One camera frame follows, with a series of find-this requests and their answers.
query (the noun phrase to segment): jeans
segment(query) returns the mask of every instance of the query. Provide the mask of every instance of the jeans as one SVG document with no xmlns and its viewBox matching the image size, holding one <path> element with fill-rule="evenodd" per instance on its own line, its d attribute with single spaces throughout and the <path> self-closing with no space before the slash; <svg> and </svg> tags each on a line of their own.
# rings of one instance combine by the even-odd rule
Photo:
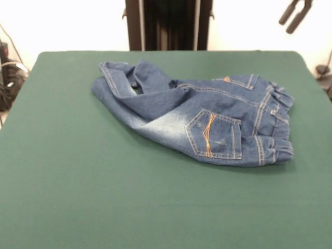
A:
<svg viewBox="0 0 332 249">
<path fill-rule="evenodd" d="M 93 94 L 139 134 L 198 161 L 256 167 L 293 157 L 284 88 L 258 75 L 171 79 L 141 60 L 101 63 Z"/>
</svg>

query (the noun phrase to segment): denim shorts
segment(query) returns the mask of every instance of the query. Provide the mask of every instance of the denim shorts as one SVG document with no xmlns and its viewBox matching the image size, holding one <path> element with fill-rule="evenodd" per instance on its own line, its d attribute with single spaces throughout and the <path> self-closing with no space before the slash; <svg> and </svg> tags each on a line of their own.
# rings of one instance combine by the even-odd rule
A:
<svg viewBox="0 0 332 249">
<path fill-rule="evenodd" d="M 93 94 L 139 134 L 198 161 L 256 167 L 293 157 L 283 87 L 259 75 L 172 79 L 145 60 L 101 63 Z"/>
</svg>

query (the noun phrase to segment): elastic cuff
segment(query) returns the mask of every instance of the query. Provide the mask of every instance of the elastic cuff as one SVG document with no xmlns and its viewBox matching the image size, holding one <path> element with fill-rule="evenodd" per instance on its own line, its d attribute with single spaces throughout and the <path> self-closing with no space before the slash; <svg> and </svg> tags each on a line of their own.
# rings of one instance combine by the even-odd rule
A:
<svg viewBox="0 0 332 249">
<path fill-rule="evenodd" d="M 294 152 L 290 141 L 285 139 L 274 139 L 276 163 L 286 163 L 293 158 Z"/>
<path fill-rule="evenodd" d="M 273 92 L 272 95 L 274 95 L 278 102 L 281 103 L 282 108 L 284 108 L 286 111 L 289 111 L 294 103 L 294 98 L 290 96 L 283 87 L 275 85 L 274 90 L 275 92 Z"/>
</svg>

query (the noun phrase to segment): seam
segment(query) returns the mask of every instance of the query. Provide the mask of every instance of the seam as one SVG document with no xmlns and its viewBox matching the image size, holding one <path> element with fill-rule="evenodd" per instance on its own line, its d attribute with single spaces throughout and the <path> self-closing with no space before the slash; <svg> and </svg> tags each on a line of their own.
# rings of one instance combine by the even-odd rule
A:
<svg viewBox="0 0 332 249">
<path fill-rule="evenodd" d="M 287 125 L 289 124 L 289 121 L 287 119 L 284 119 L 282 117 L 280 117 L 277 113 L 274 114 L 274 116 L 279 119 L 280 121 L 283 121 L 284 123 L 286 123 Z"/>
<path fill-rule="evenodd" d="M 106 81 L 108 83 L 108 86 L 111 87 L 117 95 L 119 95 L 118 89 L 116 88 L 116 85 L 113 81 L 111 73 L 104 68 L 104 65 L 101 65 L 101 69 L 102 69 L 103 73 L 106 74 L 106 76 L 107 76 Z"/>
<path fill-rule="evenodd" d="M 270 97 L 271 97 L 271 91 L 272 91 L 273 87 L 270 86 L 267 88 L 267 93 L 265 94 L 262 102 L 260 103 L 259 105 L 259 110 L 257 112 L 257 116 L 256 116 L 256 120 L 255 120 L 255 124 L 254 124 L 254 130 L 253 130 L 253 133 L 252 133 L 252 136 L 255 136 L 258 132 L 258 128 L 260 126 L 260 123 L 261 123 L 261 118 L 263 116 L 263 109 L 266 107 Z"/>
<path fill-rule="evenodd" d="M 185 84 L 180 84 L 178 85 L 178 87 L 190 87 L 190 88 L 193 88 L 195 89 L 196 91 L 199 91 L 199 92 L 217 92 L 219 94 L 222 94 L 222 95 L 225 95 L 225 96 L 229 96 L 231 98 L 234 98 L 234 99 L 237 99 L 237 100 L 240 100 L 242 102 L 245 102 L 247 103 L 248 105 L 251 105 L 251 106 L 254 106 L 254 107 L 259 107 L 257 103 L 253 103 L 253 102 L 249 102 L 239 96 L 235 96 L 235 95 L 232 95 L 232 94 L 229 94 L 228 92 L 224 92 L 224 91 L 221 91 L 219 89 L 216 89 L 216 88 L 202 88 L 202 87 L 195 87 L 189 83 L 185 83 Z"/>
<path fill-rule="evenodd" d="M 258 166 L 261 166 L 261 158 L 260 158 L 260 146 L 259 146 L 259 141 L 257 139 L 257 136 L 254 136 L 256 144 L 257 144 L 257 149 L 258 149 Z"/>
<path fill-rule="evenodd" d="M 196 146 L 196 143 L 193 139 L 193 136 L 191 135 L 191 132 L 190 132 L 190 128 L 192 126 L 194 126 L 194 124 L 201 118 L 201 116 L 203 116 L 204 112 L 203 110 L 201 110 L 199 113 L 196 114 L 196 116 L 194 116 L 194 118 L 185 126 L 185 131 L 187 133 L 187 136 L 189 138 L 189 142 L 191 144 L 191 147 L 192 147 L 192 150 L 193 152 L 195 153 L 195 155 L 198 155 L 199 153 L 199 150 Z"/>
<path fill-rule="evenodd" d="M 273 129 L 272 135 L 271 135 L 272 137 L 274 136 L 274 133 L 275 133 L 277 127 L 278 127 L 278 120 L 275 121 L 275 126 L 274 126 L 274 129 Z"/>
<path fill-rule="evenodd" d="M 253 80 L 253 77 L 254 77 L 254 75 L 252 74 L 249 78 L 248 85 L 247 85 L 248 89 L 250 89 L 250 84 L 251 84 L 251 81 Z"/>
<path fill-rule="evenodd" d="M 233 136 L 233 158 L 235 158 L 235 133 L 234 133 L 234 126 L 232 126 L 232 136 Z"/>
<path fill-rule="evenodd" d="M 224 82 L 227 82 L 227 83 L 232 83 L 234 85 L 238 85 L 240 87 L 243 87 L 243 88 L 246 88 L 246 89 L 249 89 L 249 90 L 253 89 L 253 87 L 250 86 L 250 82 L 249 82 L 249 84 L 245 84 L 245 83 L 237 81 L 237 80 L 232 80 L 232 79 L 229 78 L 229 76 L 228 76 L 228 78 L 226 78 L 226 77 L 225 78 L 217 78 L 217 79 L 213 79 L 213 80 L 221 80 L 221 81 L 224 81 Z"/>
<path fill-rule="evenodd" d="M 265 165 L 265 153 L 264 153 L 264 148 L 263 148 L 263 142 L 260 137 L 257 137 L 257 139 L 258 139 L 259 146 L 261 149 L 261 163 L 262 163 L 262 165 Z"/>
<path fill-rule="evenodd" d="M 273 153 L 273 163 L 275 163 L 276 162 L 275 149 L 272 150 L 272 153 Z"/>
</svg>

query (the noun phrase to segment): green tablecloth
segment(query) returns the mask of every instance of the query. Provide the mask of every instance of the green tablecloth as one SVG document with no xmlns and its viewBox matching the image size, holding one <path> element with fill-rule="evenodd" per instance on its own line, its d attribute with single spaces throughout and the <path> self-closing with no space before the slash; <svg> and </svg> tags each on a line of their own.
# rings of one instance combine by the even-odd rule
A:
<svg viewBox="0 0 332 249">
<path fill-rule="evenodd" d="M 215 167 L 124 127 L 90 87 L 100 62 L 140 58 L 284 86 L 293 161 Z M 0 248 L 331 248 L 331 109 L 293 52 L 42 53 L 0 131 Z"/>
</svg>

